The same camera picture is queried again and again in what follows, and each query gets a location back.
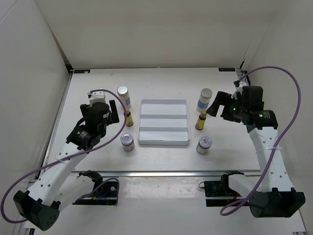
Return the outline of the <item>tall white bottle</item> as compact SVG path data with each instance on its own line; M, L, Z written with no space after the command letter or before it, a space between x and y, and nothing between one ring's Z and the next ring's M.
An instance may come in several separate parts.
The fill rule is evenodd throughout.
M211 89L209 88L202 89L200 93L200 97L198 99L196 110L200 113L206 111L211 97L212 97Z
M126 86L119 86L117 88L117 93L119 98L122 100L123 104L125 105L126 110L131 108L131 99L129 95L129 90Z

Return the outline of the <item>small yellow bottle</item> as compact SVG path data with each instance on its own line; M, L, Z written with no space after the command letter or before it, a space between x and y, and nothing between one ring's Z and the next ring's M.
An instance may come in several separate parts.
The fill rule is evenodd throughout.
M198 120L195 124L195 128L197 130L202 130L204 128L204 124L205 124L205 121L206 121L206 116L207 116L207 113L200 113L199 117L198 117Z
M134 121L133 121L133 117L131 115L131 112L129 110L127 110L126 126L131 127L131 126L133 126L133 124L134 124Z

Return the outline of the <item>short spice jar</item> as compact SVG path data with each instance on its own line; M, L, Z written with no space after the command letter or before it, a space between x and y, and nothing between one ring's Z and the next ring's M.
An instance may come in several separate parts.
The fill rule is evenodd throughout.
M135 148L133 135L130 133L123 133L120 137L123 149L125 151L132 151Z
M203 136L199 139L196 151L199 154L206 154L209 148L212 146L212 139L209 136Z

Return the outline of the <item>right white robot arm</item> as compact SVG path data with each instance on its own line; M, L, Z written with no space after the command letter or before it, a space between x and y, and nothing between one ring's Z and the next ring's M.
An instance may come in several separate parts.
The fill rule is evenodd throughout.
M243 173L233 172L221 177L220 191L230 196L237 192L242 199L237 207L248 205L255 218L291 217L305 203L303 192L297 192L291 182L279 148L278 122L272 110L264 109L263 88L242 86L234 94L219 91L207 109L214 117L223 106L221 117L241 122L247 129L256 151L262 174L253 183Z

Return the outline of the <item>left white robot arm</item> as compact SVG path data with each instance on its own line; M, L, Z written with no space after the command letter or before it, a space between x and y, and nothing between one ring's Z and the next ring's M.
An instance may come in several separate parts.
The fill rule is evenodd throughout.
M88 170L79 173L69 186L65 185L88 151L94 149L106 135L107 126L119 122L114 100L108 104L82 104L80 108L83 117L66 138L55 165L49 166L26 192L19 190L13 197L19 214L42 231L51 228L68 205L99 195L105 183L100 174Z

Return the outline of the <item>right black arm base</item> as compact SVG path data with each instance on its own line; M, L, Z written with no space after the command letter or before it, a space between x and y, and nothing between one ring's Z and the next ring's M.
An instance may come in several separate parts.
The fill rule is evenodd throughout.
M226 171L217 180L206 180L199 182L198 188L203 189L207 207L224 207L229 203L239 201L243 197L228 186L230 175L245 175L241 171Z

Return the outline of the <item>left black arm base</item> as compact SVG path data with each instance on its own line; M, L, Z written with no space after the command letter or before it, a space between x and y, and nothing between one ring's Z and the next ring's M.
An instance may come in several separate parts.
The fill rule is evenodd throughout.
M83 199L76 200L73 205L116 206L119 196L119 180L117 178L108 178L103 182L97 191Z

